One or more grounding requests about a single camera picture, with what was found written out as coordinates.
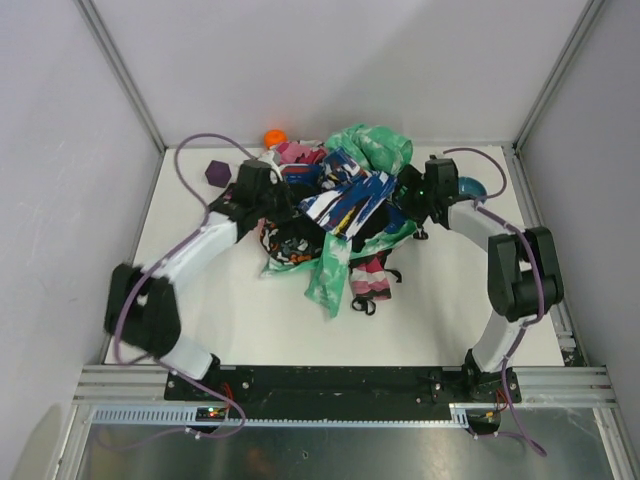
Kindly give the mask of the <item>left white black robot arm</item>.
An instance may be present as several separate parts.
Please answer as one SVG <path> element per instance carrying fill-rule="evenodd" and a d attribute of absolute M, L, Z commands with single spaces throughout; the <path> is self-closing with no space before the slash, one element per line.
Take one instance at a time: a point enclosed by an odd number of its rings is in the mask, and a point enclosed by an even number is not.
<path fill-rule="evenodd" d="M 201 225 L 154 263 L 122 263 L 112 272 L 104 327 L 171 370 L 200 380 L 217 360 L 183 332 L 179 299 L 217 256 L 238 243 L 265 217 L 293 213 L 292 195 L 275 154 L 265 152 L 239 166 L 236 180 L 205 206 Z"/>

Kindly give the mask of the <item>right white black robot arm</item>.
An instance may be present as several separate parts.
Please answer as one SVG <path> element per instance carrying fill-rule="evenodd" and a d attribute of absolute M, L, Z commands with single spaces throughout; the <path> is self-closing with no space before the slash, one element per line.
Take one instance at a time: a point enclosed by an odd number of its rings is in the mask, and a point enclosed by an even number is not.
<path fill-rule="evenodd" d="M 487 255 L 491 316 L 459 369 L 436 367 L 427 374 L 435 403 L 489 403 L 518 389 L 509 378 L 515 352 L 527 330 L 564 298 L 551 231 L 521 229 L 490 211 L 487 199 L 460 191 L 449 158 L 431 157 L 422 170 L 407 165 L 398 175 L 393 202 L 405 216 L 417 224 L 431 220 Z"/>

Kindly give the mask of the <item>blue white patterned cloth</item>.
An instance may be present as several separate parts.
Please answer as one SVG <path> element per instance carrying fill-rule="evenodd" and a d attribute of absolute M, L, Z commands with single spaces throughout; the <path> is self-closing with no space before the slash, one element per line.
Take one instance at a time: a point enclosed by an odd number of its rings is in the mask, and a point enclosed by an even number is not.
<path fill-rule="evenodd" d="M 311 189 L 298 201 L 297 209 L 344 241 L 361 230 L 396 187 L 395 176 L 367 170 L 342 148 L 331 151 L 318 164 L 289 164 L 281 173 L 289 186 Z"/>

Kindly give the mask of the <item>green white tie-dye cloth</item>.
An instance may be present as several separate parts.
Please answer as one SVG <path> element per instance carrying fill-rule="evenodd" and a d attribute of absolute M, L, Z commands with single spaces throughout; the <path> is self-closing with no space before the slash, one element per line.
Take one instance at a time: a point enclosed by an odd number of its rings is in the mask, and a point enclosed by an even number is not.
<path fill-rule="evenodd" d="M 383 171 L 395 177 L 406 165 L 410 164 L 413 156 L 412 141 L 386 126 L 356 124 L 331 134 L 325 141 L 298 140 L 298 142 L 322 143 L 328 149 L 328 154 L 342 148 L 367 170 Z M 297 208 L 300 199 L 311 193 L 311 189 L 303 185 L 289 187 L 294 196 L 294 208 Z M 390 202 L 396 207 L 392 199 L 393 194 L 394 192 L 385 202 Z M 310 271 L 311 280 L 305 291 L 306 297 L 323 307 L 330 317 L 336 317 L 340 311 L 344 290 L 351 290 L 349 284 L 350 261 L 374 255 L 383 250 L 391 249 L 393 252 L 396 247 L 418 230 L 418 225 L 415 222 L 407 217 L 406 219 L 407 222 L 399 233 L 379 235 L 372 242 L 368 242 L 359 253 L 353 252 L 351 240 L 344 241 L 326 232 L 321 255 L 298 266 L 284 266 L 272 260 L 267 254 L 268 260 L 261 274 L 263 277 L 274 277 L 299 271 Z"/>

